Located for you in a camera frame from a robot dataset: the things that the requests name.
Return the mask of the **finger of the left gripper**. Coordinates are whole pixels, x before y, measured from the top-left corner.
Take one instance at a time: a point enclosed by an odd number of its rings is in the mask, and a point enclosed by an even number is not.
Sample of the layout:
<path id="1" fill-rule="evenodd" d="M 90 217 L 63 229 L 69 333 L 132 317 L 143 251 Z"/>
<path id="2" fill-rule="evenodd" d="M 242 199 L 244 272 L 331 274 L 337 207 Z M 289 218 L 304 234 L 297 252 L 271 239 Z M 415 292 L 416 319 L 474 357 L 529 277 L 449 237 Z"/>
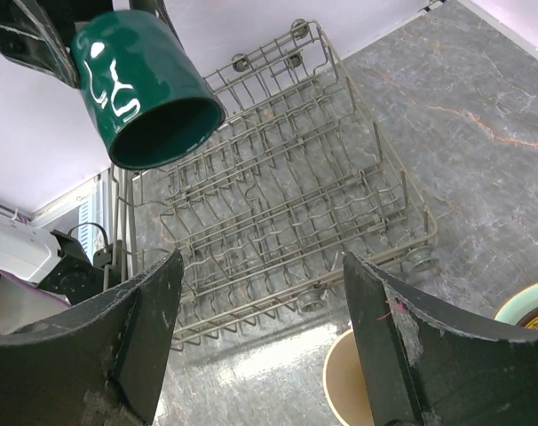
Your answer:
<path id="1" fill-rule="evenodd" d="M 0 54 L 74 89 L 79 87 L 70 53 L 75 31 L 69 1 L 0 0 Z"/>
<path id="2" fill-rule="evenodd" d="M 182 47 L 164 1 L 130 0 L 129 7 L 137 31 L 146 40 Z"/>

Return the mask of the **beige cup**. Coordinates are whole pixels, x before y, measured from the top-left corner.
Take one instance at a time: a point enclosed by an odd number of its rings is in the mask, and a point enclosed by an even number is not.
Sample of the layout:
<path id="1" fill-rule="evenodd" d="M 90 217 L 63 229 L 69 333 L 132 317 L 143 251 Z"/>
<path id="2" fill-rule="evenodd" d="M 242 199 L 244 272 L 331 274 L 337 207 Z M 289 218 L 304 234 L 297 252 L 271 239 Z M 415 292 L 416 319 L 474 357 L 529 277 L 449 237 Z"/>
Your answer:
<path id="1" fill-rule="evenodd" d="M 344 426 L 373 426 L 368 391 L 352 329 L 330 346 L 322 370 L 328 406 Z"/>

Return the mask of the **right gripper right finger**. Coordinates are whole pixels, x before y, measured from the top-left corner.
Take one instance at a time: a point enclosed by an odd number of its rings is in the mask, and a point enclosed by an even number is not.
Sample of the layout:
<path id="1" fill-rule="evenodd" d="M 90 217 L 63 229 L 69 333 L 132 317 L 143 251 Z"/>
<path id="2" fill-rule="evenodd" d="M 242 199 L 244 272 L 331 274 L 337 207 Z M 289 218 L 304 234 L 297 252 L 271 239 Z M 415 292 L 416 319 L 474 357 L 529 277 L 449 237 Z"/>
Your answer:
<path id="1" fill-rule="evenodd" d="M 538 425 L 538 331 L 467 312 L 347 253 L 344 288 L 378 425 Z"/>

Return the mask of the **dark green cup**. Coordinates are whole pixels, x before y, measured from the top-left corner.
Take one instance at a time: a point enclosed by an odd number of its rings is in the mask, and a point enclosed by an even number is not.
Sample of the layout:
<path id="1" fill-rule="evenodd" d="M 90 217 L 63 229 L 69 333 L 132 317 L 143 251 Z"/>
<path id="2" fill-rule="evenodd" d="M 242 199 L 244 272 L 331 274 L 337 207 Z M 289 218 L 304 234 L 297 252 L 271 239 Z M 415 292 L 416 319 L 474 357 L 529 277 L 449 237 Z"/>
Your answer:
<path id="1" fill-rule="evenodd" d="M 225 120 L 171 29 L 149 12 L 98 16 L 76 34 L 71 54 L 88 115 L 122 169 L 179 160 Z"/>

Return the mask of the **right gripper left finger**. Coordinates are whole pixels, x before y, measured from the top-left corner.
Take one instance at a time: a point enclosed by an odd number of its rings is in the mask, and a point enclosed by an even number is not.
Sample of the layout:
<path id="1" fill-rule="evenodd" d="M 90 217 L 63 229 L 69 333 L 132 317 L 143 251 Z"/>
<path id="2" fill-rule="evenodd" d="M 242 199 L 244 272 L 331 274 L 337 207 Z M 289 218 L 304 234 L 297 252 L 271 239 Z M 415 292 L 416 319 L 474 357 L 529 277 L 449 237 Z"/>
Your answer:
<path id="1" fill-rule="evenodd" d="M 184 275 L 174 250 L 62 313 L 0 335 L 0 425 L 150 425 Z"/>

